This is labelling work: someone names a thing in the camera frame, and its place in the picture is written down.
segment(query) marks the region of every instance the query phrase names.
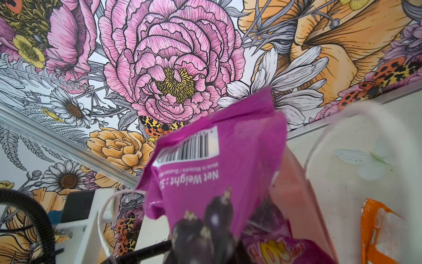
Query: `plastic wrapper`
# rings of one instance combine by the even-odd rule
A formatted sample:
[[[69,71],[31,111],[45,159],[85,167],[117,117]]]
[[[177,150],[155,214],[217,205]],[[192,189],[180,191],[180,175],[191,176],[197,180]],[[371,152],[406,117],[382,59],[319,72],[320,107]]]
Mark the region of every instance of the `plastic wrapper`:
[[[335,264],[315,242],[293,238],[290,221],[270,198],[248,220],[241,241],[253,264]]]
[[[167,215],[179,263],[225,263],[281,164],[287,133],[270,89],[157,142],[137,189],[145,213]]]
[[[385,204],[367,199],[360,219],[362,264],[400,263],[404,220]]]

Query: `orange bag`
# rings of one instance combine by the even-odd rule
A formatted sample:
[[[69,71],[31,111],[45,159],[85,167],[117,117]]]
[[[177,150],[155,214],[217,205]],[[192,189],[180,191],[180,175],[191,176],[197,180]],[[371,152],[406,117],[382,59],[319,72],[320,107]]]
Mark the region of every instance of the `orange bag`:
[[[360,219],[362,264],[397,264],[404,220],[383,203],[367,199]]]

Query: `barcode sticker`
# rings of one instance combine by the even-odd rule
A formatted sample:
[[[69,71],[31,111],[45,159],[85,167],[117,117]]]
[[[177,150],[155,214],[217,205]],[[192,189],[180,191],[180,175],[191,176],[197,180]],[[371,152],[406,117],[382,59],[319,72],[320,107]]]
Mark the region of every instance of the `barcode sticker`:
[[[217,126],[201,130],[185,139],[182,143],[160,151],[152,165],[185,161],[198,161],[216,157],[220,154]]]

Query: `black cable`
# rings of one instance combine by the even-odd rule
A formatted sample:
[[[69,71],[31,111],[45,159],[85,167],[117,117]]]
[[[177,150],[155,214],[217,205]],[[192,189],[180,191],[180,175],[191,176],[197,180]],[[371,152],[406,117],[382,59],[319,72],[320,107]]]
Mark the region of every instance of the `black cable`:
[[[0,189],[0,204],[7,204],[21,210],[37,229],[38,238],[43,248],[43,262],[55,264],[55,239],[50,219],[44,208],[32,197],[9,189]]]
[[[19,232],[19,231],[25,231],[30,228],[34,227],[33,225],[27,225],[21,228],[15,228],[15,229],[0,229],[0,233],[9,233],[9,232]]]

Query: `purple bag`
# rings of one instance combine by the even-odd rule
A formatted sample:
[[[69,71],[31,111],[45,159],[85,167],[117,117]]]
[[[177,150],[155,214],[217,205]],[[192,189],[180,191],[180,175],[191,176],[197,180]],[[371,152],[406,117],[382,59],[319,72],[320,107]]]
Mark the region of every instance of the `purple bag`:
[[[270,198],[247,221],[241,241],[253,264],[335,264],[315,242],[295,239]]]
[[[209,251],[199,263],[231,256],[277,175],[286,133],[265,89],[158,140],[136,189],[147,191],[148,217],[167,216],[181,263],[189,252]]]

